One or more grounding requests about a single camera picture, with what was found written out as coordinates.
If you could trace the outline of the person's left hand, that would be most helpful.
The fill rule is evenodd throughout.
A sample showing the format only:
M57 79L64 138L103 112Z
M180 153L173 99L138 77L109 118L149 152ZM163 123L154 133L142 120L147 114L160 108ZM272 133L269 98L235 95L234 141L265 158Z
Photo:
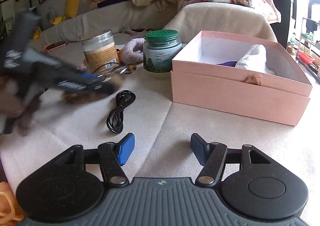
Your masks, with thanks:
M1 77L1 114L17 118L17 131L21 136L26 136L30 131L33 114L40 108L41 100L36 96L25 106L18 97L7 91L8 82L8 77Z

